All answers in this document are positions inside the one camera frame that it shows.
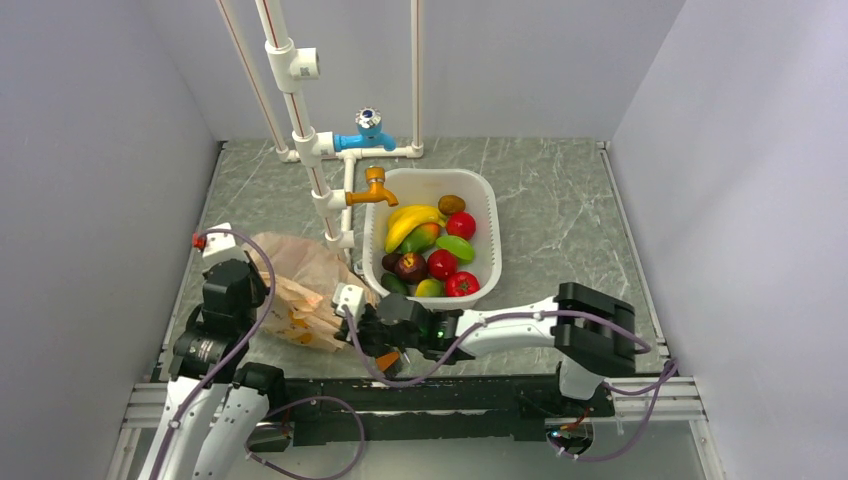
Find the peach plastic bag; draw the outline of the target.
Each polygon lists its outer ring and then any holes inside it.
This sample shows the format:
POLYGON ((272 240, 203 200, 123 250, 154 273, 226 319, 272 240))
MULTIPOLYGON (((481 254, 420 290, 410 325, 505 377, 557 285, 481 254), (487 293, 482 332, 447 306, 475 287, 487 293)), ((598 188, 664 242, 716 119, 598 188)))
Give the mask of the peach plastic bag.
POLYGON ((344 343, 334 338, 342 325, 335 315, 332 299, 339 284, 364 290, 374 304, 376 293, 347 264, 314 240, 263 232, 252 237, 271 261, 275 289, 271 312, 260 330, 299 347, 335 353, 344 343))

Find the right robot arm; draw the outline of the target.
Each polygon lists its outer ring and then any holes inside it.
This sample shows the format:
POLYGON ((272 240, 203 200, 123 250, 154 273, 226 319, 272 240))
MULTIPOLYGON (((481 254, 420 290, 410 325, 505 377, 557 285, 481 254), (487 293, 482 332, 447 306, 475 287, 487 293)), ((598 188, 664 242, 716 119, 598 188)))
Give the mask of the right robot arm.
POLYGON ((337 339, 367 359, 414 350, 440 367, 491 353, 555 349, 562 358, 551 401, 564 415, 585 407, 603 380, 634 374, 636 357, 652 349, 636 335, 629 303, 575 282, 496 311, 433 310, 399 293, 371 305, 362 288, 349 284, 337 286, 331 305, 343 320, 337 339))

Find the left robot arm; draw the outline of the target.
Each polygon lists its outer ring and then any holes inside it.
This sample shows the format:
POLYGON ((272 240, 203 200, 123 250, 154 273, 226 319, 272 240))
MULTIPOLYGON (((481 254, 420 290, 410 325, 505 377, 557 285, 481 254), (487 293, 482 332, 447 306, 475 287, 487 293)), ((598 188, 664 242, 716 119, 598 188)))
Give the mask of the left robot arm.
POLYGON ((251 260, 204 274, 202 301, 173 345, 166 397, 142 479, 222 479, 261 419, 287 406, 282 369, 245 362, 270 290, 251 260))

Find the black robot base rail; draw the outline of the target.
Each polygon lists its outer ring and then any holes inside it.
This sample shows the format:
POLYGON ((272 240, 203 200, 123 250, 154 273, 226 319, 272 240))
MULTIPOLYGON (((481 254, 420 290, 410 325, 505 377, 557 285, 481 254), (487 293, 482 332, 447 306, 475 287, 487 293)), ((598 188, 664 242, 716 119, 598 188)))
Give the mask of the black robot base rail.
POLYGON ((559 391, 554 373, 448 376, 395 389, 367 379, 286 381, 284 403, 298 401, 261 422, 248 440, 256 452, 330 442, 507 437, 537 441, 549 428, 611 418, 611 395, 597 388, 588 400, 559 391))

